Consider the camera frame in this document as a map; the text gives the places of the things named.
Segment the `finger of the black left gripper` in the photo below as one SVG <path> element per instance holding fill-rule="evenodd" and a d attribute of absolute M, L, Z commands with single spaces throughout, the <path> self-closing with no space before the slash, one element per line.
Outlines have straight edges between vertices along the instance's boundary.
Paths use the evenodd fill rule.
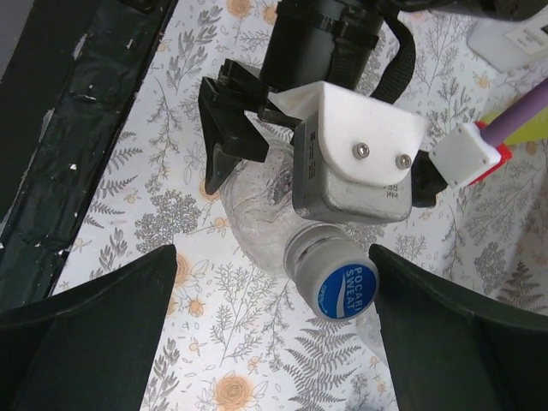
<path fill-rule="evenodd" d="M 445 179 L 438 172 L 429 153 L 419 150 L 411 168 L 412 206 L 432 208 L 445 190 Z"/>

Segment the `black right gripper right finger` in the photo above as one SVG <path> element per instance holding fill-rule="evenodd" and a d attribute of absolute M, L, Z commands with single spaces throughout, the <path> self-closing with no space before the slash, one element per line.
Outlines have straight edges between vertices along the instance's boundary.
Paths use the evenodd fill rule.
<path fill-rule="evenodd" d="M 374 244 L 375 306 L 401 410 L 545 410 L 547 318 Z"/>

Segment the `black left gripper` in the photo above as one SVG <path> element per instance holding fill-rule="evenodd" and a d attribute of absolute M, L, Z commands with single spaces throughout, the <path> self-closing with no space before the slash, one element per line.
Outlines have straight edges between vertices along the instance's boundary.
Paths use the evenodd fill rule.
<path fill-rule="evenodd" d="M 200 84 L 205 190 L 218 191 L 242 160 L 263 163 L 269 130 L 294 149 L 299 120 L 270 93 L 325 81 L 396 106 L 414 73 L 415 46 L 386 1 L 282 1 L 260 69 L 226 60 Z"/>

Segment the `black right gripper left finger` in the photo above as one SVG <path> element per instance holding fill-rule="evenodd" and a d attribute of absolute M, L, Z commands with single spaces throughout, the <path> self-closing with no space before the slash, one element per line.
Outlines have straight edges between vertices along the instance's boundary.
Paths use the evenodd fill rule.
<path fill-rule="evenodd" d="M 161 246 L 1 315 L 3 410 L 137 410 L 177 271 Z"/>

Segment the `clear plastic bottle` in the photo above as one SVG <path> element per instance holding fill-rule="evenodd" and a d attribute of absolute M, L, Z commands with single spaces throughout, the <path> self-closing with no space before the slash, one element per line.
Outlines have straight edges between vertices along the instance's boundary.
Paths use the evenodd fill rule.
<path fill-rule="evenodd" d="M 241 251 L 265 273 L 285 277 L 285 254 L 303 230 L 327 239 L 348 239 L 339 225 L 299 217 L 292 204 L 294 149 L 269 130 L 264 162 L 242 160 L 219 189 Z"/>

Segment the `white blue cap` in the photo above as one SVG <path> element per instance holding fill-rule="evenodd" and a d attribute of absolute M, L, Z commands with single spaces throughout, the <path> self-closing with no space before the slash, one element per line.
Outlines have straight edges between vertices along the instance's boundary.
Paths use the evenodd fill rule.
<path fill-rule="evenodd" d="M 362 314 L 378 293 L 377 266 L 334 224 L 309 224 L 293 234 L 283 266 L 306 304 L 326 321 Z"/>

